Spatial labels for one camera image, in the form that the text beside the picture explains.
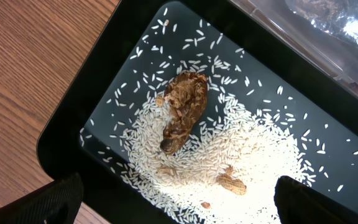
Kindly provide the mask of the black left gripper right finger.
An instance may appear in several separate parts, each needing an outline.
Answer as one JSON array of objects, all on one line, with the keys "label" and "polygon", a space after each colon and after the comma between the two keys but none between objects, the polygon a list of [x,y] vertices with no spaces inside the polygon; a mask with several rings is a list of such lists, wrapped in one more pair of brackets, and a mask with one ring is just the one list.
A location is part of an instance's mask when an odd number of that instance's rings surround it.
[{"label": "black left gripper right finger", "polygon": [[277,180],[274,203],[282,224],[358,224],[358,213],[289,176]]}]

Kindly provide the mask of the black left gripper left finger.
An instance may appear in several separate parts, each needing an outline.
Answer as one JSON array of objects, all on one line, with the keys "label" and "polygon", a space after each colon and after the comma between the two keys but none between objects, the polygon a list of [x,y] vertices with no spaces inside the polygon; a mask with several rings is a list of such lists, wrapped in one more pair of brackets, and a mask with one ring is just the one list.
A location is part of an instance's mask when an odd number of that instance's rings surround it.
[{"label": "black left gripper left finger", "polygon": [[72,173],[0,208],[0,224],[72,224],[83,192],[80,175]]}]

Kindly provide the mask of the brown food scrap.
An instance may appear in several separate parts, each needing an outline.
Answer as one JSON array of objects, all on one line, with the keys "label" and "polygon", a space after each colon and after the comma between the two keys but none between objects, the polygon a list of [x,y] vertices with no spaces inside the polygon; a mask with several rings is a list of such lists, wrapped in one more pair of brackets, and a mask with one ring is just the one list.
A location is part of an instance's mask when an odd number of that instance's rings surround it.
[{"label": "brown food scrap", "polygon": [[171,122],[163,130],[160,149],[174,154],[186,143],[208,102],[207,77],[196,72],[177,75],[166,87],[163,99],[170,107]]}]

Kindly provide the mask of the peanut in shell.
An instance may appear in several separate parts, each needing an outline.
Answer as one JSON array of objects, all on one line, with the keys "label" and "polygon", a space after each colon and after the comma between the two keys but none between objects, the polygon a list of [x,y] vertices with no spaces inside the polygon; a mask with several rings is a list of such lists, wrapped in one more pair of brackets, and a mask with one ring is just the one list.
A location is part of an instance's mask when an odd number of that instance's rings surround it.
[{"label": "peanut in shell", "polygon": [[233,179],[228,174],[221,174],[216,179],[217,183],[226,190],[231,191],[236,195],[245,195],[247,186],[240,179]]}]

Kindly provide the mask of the cooked rice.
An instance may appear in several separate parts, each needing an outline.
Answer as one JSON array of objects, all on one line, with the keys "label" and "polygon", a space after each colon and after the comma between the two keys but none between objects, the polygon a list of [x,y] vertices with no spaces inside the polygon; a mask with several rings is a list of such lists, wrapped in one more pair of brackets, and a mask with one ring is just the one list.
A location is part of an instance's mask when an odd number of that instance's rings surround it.
[{"label": "cooked rice", "polygon": [[[312,112],[284,83],[253,72],[245,50],[201,17],[180,21],[163,9],[129,54],[126,79],[108,90],[80,129],[80,146],[141,197],[179,223],[278,223],[276,181],[286,175],[314,190],[344,191],[323,164],[323,138],[337,123],[311,125]],[[207,77],[208,102],[186,143],[160,149],[172,116],[163,97],[183,72]],[[216,181],[240,179],[245,195]]]}]

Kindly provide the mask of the black tray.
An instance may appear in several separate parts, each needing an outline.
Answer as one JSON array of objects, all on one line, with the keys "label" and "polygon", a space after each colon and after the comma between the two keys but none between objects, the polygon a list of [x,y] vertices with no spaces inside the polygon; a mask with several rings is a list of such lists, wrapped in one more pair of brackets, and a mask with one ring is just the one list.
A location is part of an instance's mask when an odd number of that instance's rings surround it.
[{"label": "black tray", "polygon": [[323,164],[344,182],[344,191],[329,193],[327,180],[314,191],[326,204],[347,209],[358,223],[358,98],[227,1],[121,1],[39,137],[42,169],[54,179],[78,173],[84,203],[111,223],[172,222],[80,146],[80,129],[102,96],[126,79],[130,50],[163,9],[180,21],[202,17],[243,47],[253,72],[265,72],[270,83],[284,83],[294,92],[295,114],[301,105],[311,110],[312,127],[321,128],[325,121],[338,124],[335,132],[323,134],[333,147]]}]

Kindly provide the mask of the clear plastic bin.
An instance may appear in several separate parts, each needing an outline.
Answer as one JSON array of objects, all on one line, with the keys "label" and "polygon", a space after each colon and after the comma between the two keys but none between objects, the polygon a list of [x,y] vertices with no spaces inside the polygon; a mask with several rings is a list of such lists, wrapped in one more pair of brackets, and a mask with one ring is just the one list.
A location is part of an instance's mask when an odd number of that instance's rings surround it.
[{"label": "clear plastic bin", "polygon": [[314,28],[293,13],[286,1],[232,0],[232,3],[358,96],[358,48]]}]

